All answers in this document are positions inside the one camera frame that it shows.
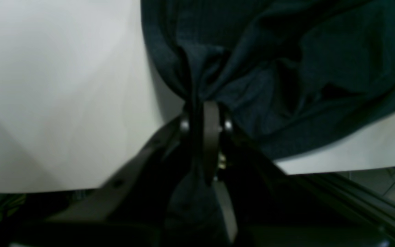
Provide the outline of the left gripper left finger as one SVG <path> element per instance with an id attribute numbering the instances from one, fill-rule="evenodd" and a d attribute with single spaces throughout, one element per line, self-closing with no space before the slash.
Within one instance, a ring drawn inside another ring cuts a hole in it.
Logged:
<path id="1" fill-rule="evenodd" d="M 24 224 L 11 247 L 158 247 L 173 199 L 210 196 L 217 171 L 220 109 L 203 103 L 163 125 L 85 200 Z"/>

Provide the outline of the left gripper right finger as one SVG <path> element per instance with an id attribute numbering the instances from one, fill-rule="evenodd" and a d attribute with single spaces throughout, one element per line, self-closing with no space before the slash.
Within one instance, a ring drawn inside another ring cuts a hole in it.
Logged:
<path id="1" fill-rule="evenodd" d="M 342 206 L 285 175 L 221 116 L 221 146 L 226 186 L 236 227 L 234 247 L 389 247 L 390 240 Z"/>

